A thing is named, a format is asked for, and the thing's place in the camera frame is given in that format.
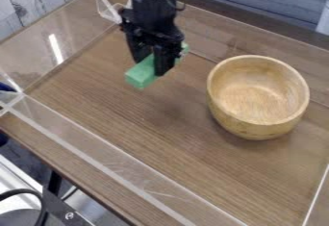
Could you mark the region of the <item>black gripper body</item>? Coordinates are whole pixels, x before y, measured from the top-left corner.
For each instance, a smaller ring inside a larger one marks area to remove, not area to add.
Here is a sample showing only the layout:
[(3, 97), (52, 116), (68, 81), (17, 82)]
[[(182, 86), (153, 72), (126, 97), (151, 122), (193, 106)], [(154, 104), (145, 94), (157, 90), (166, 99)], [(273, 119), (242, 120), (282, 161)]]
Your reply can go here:
[(131, 7), (119, 10), (120, 30), (124, 34), (147, 33), (151, 46), (175, 45), (183, 41), (175, 24), (177, 13), (182, 10), (177, 0), (131, 0)]

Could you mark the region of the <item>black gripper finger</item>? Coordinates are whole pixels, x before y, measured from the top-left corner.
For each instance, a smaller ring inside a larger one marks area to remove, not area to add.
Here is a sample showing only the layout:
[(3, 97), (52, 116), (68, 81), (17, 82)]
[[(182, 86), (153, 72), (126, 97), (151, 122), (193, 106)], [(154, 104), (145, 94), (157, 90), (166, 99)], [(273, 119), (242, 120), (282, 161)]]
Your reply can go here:
[(175, 61), (181, 57), (181, 47), (178, 45), (155, 45), (154, 53), (154, 73), (163, 76), (175, 66)]
[(135, 63), (139, 63), (151, 53), (151, 45), (149, 43), (149, 34), (127, 33), (126, 34), (127, 45), (130, 48), (131, 56)]

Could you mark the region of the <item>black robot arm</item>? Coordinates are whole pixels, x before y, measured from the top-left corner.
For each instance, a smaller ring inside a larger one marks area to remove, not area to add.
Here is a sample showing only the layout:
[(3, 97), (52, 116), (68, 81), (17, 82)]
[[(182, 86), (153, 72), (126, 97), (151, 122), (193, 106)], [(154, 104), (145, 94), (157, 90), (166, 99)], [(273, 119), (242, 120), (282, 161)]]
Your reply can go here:
[(131, 0), (131, 7), (119, 10), (120, 30), (135, 63), (154, 56), (154, 74), (163, 76), (175, 66), (181, 57), (183, 32), (175, 24), (178, 0)]

